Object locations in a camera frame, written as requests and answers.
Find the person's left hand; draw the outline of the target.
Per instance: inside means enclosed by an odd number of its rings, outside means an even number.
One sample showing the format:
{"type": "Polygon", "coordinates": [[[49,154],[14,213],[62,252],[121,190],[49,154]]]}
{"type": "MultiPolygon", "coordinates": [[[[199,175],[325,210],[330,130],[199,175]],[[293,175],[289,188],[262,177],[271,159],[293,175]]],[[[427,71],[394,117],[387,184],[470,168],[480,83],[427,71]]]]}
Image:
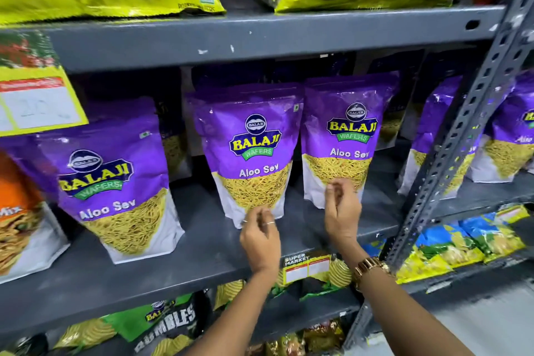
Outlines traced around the person's left hand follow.
{"type": "Polygon", "coordinates": [[[277,231],[242,231],[240,243],[246,253],[251,271],[264,273],[276,280],[281,258],[281,241],[277,231]]]}

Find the person's right hand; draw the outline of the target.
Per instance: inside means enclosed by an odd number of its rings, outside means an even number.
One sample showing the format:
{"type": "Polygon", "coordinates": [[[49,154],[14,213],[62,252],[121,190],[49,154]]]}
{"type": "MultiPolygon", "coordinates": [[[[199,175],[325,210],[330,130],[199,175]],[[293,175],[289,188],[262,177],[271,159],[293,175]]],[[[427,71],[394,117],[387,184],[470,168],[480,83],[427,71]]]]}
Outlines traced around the person's right hand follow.
{"type": "Polygon", "coordinates": [[[362,205],[352,181],[337,178],[329,184],[336,185],[336,219],[325,219],[325,229],[338,252],[357,245],[357,231],[362,205]]]}

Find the purple noodle snack packet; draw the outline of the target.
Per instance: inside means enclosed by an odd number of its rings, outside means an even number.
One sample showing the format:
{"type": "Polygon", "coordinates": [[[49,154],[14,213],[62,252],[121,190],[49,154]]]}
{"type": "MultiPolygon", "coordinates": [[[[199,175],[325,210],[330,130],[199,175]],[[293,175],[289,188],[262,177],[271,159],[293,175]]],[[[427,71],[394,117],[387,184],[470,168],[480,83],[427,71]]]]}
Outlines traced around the purple noodle snack packet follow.
{"type": "Polygon", "coordinates": [[[384,112],[399,72],[326,76],[304,81],[300,127],[304,198],[325,208],[325,189],[343,177],[362,197],[384,112]]]}
{"type": "Polygon", "coordinates": [[[304,108],[302,85],[205,87],[185,99],[225,217],[237,229],[257,206],[283,217],[304,108]]]}

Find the person's left forearm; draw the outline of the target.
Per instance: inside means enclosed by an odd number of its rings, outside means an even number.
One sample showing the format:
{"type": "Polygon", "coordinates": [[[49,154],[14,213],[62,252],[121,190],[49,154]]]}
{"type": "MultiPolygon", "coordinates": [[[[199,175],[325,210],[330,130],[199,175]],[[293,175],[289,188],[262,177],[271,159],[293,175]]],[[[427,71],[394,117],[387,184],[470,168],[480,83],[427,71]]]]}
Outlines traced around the person's left forearm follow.
{"type": "Polygon", "coordinates": [[[244,356],[278,270],[278,265],[257,269],[230,306],[184,356],[244,356]]]}

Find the person's right forearm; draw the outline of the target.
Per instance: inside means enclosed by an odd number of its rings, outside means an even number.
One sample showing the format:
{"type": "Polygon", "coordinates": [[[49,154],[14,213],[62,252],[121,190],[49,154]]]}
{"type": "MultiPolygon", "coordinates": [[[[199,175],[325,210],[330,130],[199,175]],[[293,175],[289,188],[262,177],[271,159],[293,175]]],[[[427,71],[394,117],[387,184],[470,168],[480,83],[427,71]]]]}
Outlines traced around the person's right forearm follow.
{"type": "MultiPolygon", "coordinates": [[[[352,269],[369,257],[358,243],[340,254],[352,269]]],[[[475,356],[383,270],[365,274],[360,290],[395,356],[475,356]]]]}

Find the small yellow price label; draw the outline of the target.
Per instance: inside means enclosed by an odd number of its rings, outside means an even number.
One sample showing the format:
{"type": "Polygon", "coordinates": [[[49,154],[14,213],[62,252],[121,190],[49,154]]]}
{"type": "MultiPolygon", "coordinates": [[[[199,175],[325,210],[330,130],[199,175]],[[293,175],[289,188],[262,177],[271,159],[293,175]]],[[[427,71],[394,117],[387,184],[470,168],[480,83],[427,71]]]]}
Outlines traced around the small yellow price label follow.
{"type": "Polygon", "coordinates": [[[280,281],[283,286],[305,278],[315,278],[327,282],[330,274],[330,254],[310,254],[307,252],[283,258],[280,281]]]}

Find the gold wrist watch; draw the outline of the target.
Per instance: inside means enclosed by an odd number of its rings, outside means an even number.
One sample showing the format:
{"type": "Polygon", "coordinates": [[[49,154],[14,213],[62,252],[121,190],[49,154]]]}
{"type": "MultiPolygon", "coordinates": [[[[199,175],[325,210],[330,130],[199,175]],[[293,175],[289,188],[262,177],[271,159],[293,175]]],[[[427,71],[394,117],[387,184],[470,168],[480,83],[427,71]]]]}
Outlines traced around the gold wrist watch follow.
{"type": "Polygon", "coordinates": [[[353,282],[355,285],[355,289],[358,292],[361,292],[360,283],[361,283],[362,277],[368,272],[370,272],[371,270],[376,269],[376,268],[383,270],[388,276],[394,277],[394,274],[391,272],[386,262],[380,260],[377,257],[368,257],[362,260],[360,263],[358,263],[358,265],[352,271],[353,282]]]}

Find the blue yellow snack packet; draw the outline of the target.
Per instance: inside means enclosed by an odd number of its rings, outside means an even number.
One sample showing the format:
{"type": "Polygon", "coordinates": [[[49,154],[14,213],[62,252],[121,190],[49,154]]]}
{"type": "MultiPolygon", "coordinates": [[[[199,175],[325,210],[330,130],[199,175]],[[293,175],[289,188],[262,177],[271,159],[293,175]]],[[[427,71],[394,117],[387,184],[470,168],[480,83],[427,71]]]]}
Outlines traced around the blue yellow snack packet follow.
{"type": "Polygon", "coordinates": [[[484,253],[458,222],[439,224],[418,237],[396,274],[399,285],[445,275],[454,269],[480,263],[484,253]]]}
{"type": "Polygon", "coordinates": [[[459,226],[483,253],[483,263],[488,264],[526,248],[512,225],[528,217],[530,213],[525,205],[516,204],[497,212],[460,220],[459,226]]]}

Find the brown clear snack packet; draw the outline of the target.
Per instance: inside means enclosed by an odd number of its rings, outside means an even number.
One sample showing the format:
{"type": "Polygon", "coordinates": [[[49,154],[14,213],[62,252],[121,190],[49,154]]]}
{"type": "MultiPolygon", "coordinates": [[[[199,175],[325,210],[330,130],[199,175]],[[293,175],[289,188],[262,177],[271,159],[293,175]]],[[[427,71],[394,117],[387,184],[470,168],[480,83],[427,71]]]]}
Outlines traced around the brown clear snack packet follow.
{"type": "Polygon", "coordinates": [[[344,341],[342,321],[335,318],[250,346],[244,356],[344,356],[344,341]]]}

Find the green black snack packet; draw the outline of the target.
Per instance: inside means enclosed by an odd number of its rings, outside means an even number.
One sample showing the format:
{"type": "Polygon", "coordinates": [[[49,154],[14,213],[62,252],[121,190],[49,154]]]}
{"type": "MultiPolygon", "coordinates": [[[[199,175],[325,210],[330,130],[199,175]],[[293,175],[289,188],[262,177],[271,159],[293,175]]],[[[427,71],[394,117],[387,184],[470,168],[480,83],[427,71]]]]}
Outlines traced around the green black snack packet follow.
{"type": "Polygon", "coordinates": [[[175,356],[201,332],[193,293],[108,314],[103,321],[126,341],[127,356],[175,356]]]}

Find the row of purple packets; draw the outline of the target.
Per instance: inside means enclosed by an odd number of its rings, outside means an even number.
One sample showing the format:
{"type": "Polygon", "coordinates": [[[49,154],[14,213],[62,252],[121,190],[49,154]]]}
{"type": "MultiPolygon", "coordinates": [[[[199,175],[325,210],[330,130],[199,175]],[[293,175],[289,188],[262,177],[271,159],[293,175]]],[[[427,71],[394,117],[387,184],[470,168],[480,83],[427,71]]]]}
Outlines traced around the row of purple packets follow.
{"type": "Polygon", "coordinates": [[[184,234],[170,182],[188,155],[179,68],[90,79],[88,124],[0,137],[45,199],[96,236],[114,264],[173,252],[184,234]]]}

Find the grey metal shelf rack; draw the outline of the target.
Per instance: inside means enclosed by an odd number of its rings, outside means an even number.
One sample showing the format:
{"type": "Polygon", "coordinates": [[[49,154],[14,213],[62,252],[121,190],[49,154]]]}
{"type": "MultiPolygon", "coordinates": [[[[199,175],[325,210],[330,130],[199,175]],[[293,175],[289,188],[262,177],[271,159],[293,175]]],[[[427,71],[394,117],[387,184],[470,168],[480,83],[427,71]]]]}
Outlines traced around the grey metal shelf rack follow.
{"type": "MultiPolygon", "coordinates": [[[[492,40],[484,61],[487,82],[469,91],[464,117],[482,118],[489,87],[522,64],[521,31],[531,26],[534,5],[299,13],[276,16],[252,0],[227,17],[137,22],[74,22],[0,29],[2,47],[14,36],[46,35],[69,75],[90,71],[146,69],[170,64],[243,61],[378,47],[408,47],[453,41],[492,40]]],[[[208,181],[177,185],[173,195],[191,229],[169,256],[112,266],[101,245],[75,228],[75,240],[53,266],[0,285],[0,346],[14,338],[80,322],[97,314],[141,305],[163,295],[199,290],[246,275],[237,231],[208,181]]]]}

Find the orange mix snack packet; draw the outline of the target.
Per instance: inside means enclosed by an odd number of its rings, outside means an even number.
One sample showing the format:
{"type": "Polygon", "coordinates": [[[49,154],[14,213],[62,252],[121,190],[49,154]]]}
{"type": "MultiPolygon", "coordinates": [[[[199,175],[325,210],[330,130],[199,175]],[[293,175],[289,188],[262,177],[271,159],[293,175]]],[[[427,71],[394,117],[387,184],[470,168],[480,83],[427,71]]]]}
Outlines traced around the orange mix snack packet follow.
{"type": "Polygon", "coordinates": [[[47,270],[69,247],[37,185],[0,150],[0,285],[47,270]]]}

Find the yellow hanging price tag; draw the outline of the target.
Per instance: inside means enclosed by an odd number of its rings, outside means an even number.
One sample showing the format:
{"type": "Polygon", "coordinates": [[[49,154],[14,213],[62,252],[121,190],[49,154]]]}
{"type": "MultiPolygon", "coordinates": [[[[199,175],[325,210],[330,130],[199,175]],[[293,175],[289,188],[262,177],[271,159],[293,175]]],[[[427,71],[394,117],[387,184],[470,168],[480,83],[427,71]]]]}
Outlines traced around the yellow hanging price tag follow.
{"type": "Polygon", "coordinates": [[[0,31],[0,137],[88,123],[50,37],[0,31]]]}

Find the grey perforated upright post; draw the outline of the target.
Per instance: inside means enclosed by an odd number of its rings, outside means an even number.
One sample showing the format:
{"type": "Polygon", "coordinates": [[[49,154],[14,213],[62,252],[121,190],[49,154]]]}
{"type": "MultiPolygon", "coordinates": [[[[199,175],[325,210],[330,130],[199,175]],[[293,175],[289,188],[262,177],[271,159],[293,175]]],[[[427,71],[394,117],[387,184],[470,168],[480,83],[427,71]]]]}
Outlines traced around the grey perforated upright post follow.
{"type": "Polygon", "coordinates": [[[407,142],[379,151],[370,165],[363,195],[363,213],[358,240],[370,243],[387,237],[380,259],[397,273],[409,257],[419,235],[435,222],[436,211],[444,200],[446,182],[453,178],[461,162],[482,134],[499,100],[510,89],[511,81],[531,47],[529,31],[534,30],[534,0],[500,0],[500,6],[454,6],[388,13],[405,22],[411,37],[443,44],[475,43],[475,58],[455,93],[444,119],[438,123],[431,141],[429,157],[416,174],[407,197],[396,193],[396,177],[407,158],[407,142]]]}

